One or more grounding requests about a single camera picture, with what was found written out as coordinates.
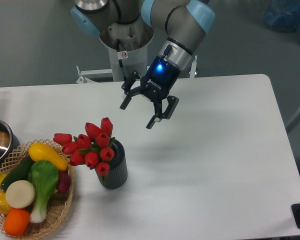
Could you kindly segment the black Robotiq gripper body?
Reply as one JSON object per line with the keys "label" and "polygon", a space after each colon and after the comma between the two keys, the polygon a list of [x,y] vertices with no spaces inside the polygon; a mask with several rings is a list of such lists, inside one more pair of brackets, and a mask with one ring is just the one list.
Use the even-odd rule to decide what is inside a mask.
{"label": "black Robotiq gripper body", "polygon": [[156,56],[140,80],[140,94],[151,102],[166,99],[181,70],[172,63]]}

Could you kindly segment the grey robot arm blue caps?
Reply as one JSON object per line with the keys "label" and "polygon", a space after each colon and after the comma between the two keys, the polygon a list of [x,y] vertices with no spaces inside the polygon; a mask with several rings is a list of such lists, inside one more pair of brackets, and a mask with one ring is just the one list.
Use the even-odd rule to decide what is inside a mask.
{"label": "grey robot arm blue caps", "polygon": [[170,119],[179,100],[170,90],[210,31],[215,13],[206,0],[77,0],[76,24],[109,50],[113,79],[132,97],[153,103],[147,124]]}

